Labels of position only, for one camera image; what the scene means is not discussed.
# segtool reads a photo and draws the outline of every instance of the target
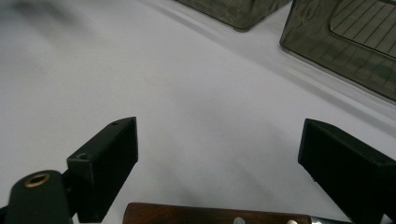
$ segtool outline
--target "knife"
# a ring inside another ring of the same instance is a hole
[[[125,210],[123,224],[350,224],[350,222],[296,214],[130,203]]]

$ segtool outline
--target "white tablecloth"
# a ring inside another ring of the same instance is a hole
[[[38,0],[0,8],[0,206],[109,122],[137,117],[127,203],[347,220],[297,162],[306,118],[396,158],[396,106],[284,52],[290,4],[247,33],[169,0]]]

